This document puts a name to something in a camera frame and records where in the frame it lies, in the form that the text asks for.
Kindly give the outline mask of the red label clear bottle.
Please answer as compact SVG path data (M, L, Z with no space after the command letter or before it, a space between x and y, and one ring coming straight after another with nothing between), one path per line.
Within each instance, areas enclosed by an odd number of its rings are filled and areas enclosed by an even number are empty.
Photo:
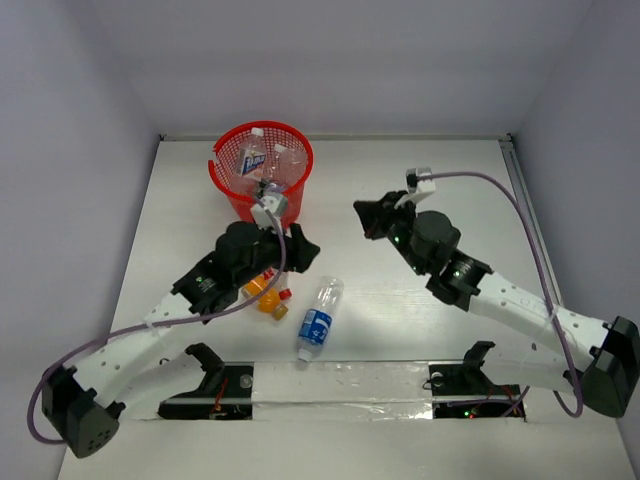
M277 291L282 301L287 301L292 297L292 292L289 288L287 272L281 273L279 270L270 267L263 272L263 278L267 283L270 283L275 276L278 276L278 281L275 283L275 290Z

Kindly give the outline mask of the orange juice bottle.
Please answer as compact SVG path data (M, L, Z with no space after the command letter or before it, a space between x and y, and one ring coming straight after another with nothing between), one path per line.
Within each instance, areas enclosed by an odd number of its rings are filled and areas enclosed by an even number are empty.
M288 307L280 298L279 292L275 288L269 287L269 282L259 275L245 284L241 292L246 299L251 299L262 294L256 302L257 309L269 314L274 320L279 321L288 313Z

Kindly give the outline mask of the dark blue label bottle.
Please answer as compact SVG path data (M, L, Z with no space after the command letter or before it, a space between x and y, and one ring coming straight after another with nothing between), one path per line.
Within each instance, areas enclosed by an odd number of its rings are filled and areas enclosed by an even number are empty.
M299 361L309 363L323 350L343 292L341 280L330 276L321 278L316 297L304 314L297 334Z

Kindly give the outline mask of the light blue label bottle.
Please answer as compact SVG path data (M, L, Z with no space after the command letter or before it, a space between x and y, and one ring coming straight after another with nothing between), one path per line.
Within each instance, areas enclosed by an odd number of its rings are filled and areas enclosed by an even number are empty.
M269 168L269 178L283 187L294 186L306 170L306 154L281 144L274 146L274 158Z

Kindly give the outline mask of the white orange label bottle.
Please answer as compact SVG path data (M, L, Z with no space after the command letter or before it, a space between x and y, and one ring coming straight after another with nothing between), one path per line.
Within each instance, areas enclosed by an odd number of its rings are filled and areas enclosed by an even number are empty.
M260 180L263 176L268 150L264 130L253 127L239 146L236 173L242 179Z

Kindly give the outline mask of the green label clear bottle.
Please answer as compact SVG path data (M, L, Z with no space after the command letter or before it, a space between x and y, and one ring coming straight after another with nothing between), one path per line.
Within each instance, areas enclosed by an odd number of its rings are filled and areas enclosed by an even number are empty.
M260 180L255 186L254 197L260 199L270 193L282 194L286 190L287 187L284 184L271 180Z

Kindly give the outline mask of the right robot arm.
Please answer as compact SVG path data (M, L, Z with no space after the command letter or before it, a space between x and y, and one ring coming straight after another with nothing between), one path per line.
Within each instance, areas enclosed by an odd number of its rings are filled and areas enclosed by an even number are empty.
M611 418L626 413L639 381L639 328L619 316L585 317L517 287L459 250L460 231L438 211L418 212L410 194L391 191L353 207L369 240L386 238L440 302L497 321L559 355L569 353L524 383L549 390L578 386L584 405Z

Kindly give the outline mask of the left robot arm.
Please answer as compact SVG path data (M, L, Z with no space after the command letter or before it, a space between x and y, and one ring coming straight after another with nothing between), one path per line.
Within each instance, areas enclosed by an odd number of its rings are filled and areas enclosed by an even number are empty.
M287 230L236 221L205 255L177 280L140 324L84 345L88 356L76 364L63 357L43 375L28 412L40 409L79 459L103 448L119 429L125 390L145 370L186 353L198 360L186 375L195 392L209 395L222 381L224 363L204 343L187 341L188 327L239 311L242 286L270 267L303 273L319 255L300 225Z

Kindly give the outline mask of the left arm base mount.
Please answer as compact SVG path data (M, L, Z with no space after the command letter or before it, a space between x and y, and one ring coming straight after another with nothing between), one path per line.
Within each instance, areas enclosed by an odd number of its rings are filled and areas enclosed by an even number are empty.
M159 404L164 420L251 420L253 418L253 364L226 365L216 375L206 374L199 387Z

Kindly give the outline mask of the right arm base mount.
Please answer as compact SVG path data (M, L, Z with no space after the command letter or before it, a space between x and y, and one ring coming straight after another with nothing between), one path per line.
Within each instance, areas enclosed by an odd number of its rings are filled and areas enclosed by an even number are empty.
M434 419L525 419L517 384L495 384L479 369L458 363L429 365L422 388L431 394Z

